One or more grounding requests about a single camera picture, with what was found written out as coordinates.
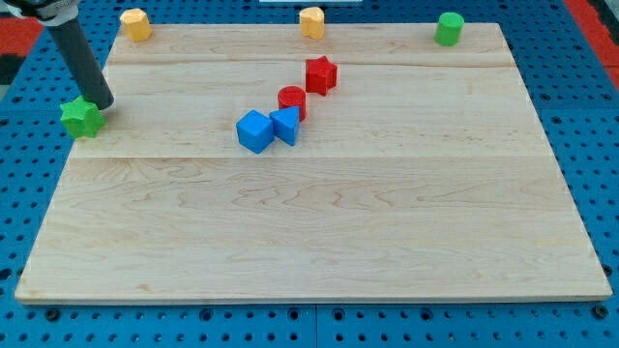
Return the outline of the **robot arm end white black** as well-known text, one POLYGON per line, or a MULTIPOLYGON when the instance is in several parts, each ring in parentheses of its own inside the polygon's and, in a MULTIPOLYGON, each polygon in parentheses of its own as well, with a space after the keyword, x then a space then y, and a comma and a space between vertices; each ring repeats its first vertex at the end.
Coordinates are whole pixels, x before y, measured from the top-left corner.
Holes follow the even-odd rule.
POLYGON ((80 0, 2 0, 15 17, 32 17, 41 25, 56 27, 76 19, 80 0))

